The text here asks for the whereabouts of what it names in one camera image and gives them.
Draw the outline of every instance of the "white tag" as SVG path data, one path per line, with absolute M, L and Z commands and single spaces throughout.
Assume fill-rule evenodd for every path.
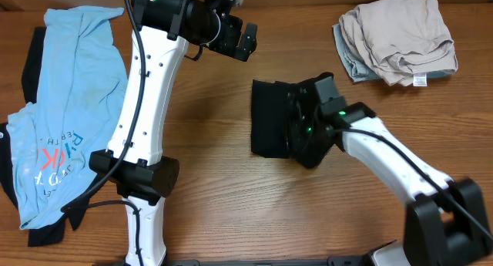
M 413 86 L 427 86 L 426 73 L 416 73 L 413 75 Z

